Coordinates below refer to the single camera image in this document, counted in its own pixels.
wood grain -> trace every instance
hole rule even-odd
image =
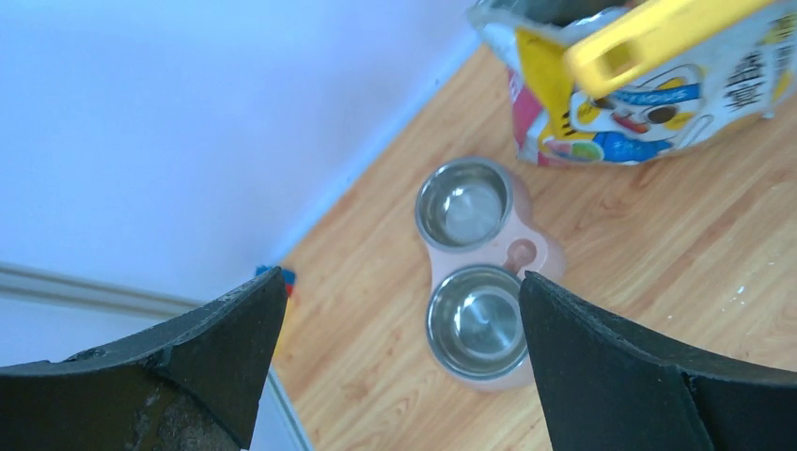
[[[797,101],[705,150],[637,167],[518,163],[503,66],[478,51],[294,250],[274,364],[320,451],[550,449],[534,387],[480,394],[432,359],[415,194],[438,165],[516,171],[560,240],[563,285],[687,343],[797,370]]]

yellow scoop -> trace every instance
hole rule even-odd
[[[605,97],[777,0],[649,0],[565,52],[576,84]]]

double pet bowl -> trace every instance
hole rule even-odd
[[[441,366],[478,390],[534,381],[518,294],[526,271],[559,280],[559,245],[531,220],[517,176],[480,157],[448,162],[424,182],[415,223],[431,261],[427,338]]]

red and blue object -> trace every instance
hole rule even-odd
[[[255,270],[255,277],[270,270],[273,266],[258,266]],[[282,277],[285,278],[285,290],[288,292],[288,297],[293,293],[293,285],[296,283],[296,274],[291,270],[282,269]]]

pet food bag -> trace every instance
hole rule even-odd
[[[467,15],[508,66],[521,160],[648,162],[770,117],[794,91],[797,0],[773,3],[602,99],[579,90],[563,54],[630,7],[556,26],[518,13],[519,3],[498,1],[482,1]]]

